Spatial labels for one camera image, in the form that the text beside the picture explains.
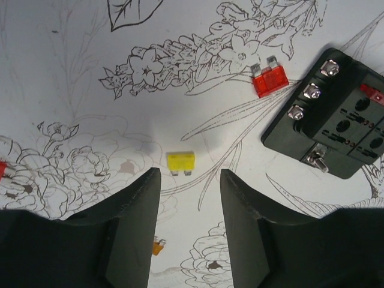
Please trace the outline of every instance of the metal bolt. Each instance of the metal bolt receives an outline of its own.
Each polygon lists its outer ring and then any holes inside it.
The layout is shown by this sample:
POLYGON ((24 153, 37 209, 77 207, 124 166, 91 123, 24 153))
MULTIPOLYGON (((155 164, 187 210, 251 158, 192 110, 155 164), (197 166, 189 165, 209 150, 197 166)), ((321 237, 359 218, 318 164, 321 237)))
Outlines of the metal bolt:
POLYGON ((333 60, 325 61, 321 67, 321 72, 325 76, 335 76, 340 71, 340 66, 333 60))
POLYGON ((304 117, 304 109, 300 106, 293 105, 288 110, 288 116, 296 121, 301 120, 304 117))
POLYGON ((318 153, 309 155, 307 157, 307 161, 323 173, 327 173, 329 171, 327 165, 324 163, 324 159, 318 153))
POLYGON ((317 87, 315 84, 311 83, 304 89, 304 96, 306 96, 309 99, 318 99, 321 95, 321 91, 319 87, 317 87))

